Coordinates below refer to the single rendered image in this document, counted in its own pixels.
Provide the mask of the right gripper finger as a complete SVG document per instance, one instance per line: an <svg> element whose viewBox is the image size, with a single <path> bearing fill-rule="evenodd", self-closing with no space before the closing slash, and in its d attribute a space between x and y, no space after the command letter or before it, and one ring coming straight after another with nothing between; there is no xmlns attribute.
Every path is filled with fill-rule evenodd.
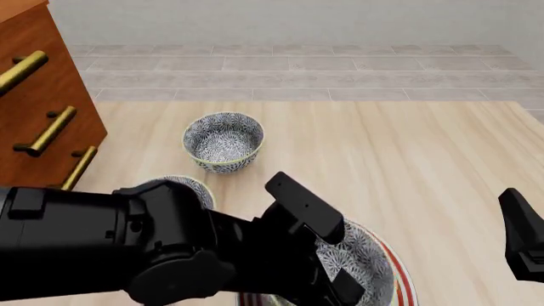
<svg viewBox="0 0 544 306"><path fill-rule="evenodd" d="M505 224L506 254L544 252L544 218L515 188L506 188L498 200Z"/></svg>

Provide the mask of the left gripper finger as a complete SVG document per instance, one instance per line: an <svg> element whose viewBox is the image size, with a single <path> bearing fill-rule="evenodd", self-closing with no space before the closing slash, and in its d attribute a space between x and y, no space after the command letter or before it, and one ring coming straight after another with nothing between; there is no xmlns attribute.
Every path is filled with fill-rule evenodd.
<svg viewBox="0 0 544 306"><path fill-rule="evenodd" d="M357 305L366 292L366 289L345 269L338 271L331 285L341 305Z"/></svg>

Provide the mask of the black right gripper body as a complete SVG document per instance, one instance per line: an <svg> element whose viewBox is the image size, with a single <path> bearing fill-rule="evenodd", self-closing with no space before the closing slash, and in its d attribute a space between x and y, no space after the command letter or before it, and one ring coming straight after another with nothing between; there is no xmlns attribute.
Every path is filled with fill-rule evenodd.
<svg viewBox="0 0 544 306"><path fill-rule="evenodd" d="M507 254L506 260L516 280L544 282L544 251Z"/></svg>

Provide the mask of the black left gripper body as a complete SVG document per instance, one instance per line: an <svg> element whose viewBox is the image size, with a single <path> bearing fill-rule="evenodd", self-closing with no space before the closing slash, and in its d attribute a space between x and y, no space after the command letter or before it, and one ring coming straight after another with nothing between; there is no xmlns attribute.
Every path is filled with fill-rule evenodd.
<svg viewBox="0 0 544 306"><path fill-rule="evenodd" d="M297 306L337 306L315 254L316 234L282 207L268 208L251 226L233 290L277 295Z"/></svg>

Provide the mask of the blue white patterned bowl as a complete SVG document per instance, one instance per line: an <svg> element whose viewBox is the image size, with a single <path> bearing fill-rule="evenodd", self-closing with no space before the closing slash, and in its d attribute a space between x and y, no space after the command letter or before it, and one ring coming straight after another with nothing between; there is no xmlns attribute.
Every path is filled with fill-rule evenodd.
<svg viewBox="0 0 544 306"><path fill-rule="evenodd" d="M214 209L215 198L213 193L209 190L209 188L206 185L204 185L200 180L197 180L195 178L187 177L184 175L165 175L159 178L152 178L146 181L142 181L138 185L155 183L162 180L167 180L167 181L174 182L176 184L188 186L195 192L195 195L198 198L198 201L201 203L201 206L203 208L206 208L208 210Z"/></svg>
<svg viewBox="0 0 544 306"><path fill-rule="evenodd" d="M348 272L365 293L356 306L390 306L394 300L394 272L383 247L370 232L353 221L344 221L344 239L336 245L315 242L316 254L329 280Z"/></svg>
<svg viewBox="0 0 544 306"><path fill-rule="evenodd" d="M233 111L208 114L184 131L182 144L196 165L210 173L235 173L250 165L264 143L264 129Z"/></svg>

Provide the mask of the white plate with red rings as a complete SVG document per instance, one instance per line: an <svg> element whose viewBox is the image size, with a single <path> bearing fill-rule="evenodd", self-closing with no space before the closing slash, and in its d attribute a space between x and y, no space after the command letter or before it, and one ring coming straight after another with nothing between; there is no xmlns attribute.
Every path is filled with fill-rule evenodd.
<svg viewBox="0 0 544 306"><path fill-rule="evenodd" d="M418 306L415 287L400 258L386 241L381 239L372 231L369 232L371 236L377 239L381 247L383 247L394 272L395 292L394 300L390 306Z"/></svg>

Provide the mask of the wooden cabinet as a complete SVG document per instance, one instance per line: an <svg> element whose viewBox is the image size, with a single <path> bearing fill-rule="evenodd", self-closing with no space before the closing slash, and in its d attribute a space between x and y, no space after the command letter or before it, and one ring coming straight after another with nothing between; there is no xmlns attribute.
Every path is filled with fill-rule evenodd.
<svg viewBox="0 0 544 306"><path fill-rule="evenodd" d="M0 185L61 184L77 163L71 152L99 148L107 132L48 9L48 0L0 0L0 73L37 50L48 62L0 98ZM39 157L13 150L45 129L48 111L76 116Z"/></svg>

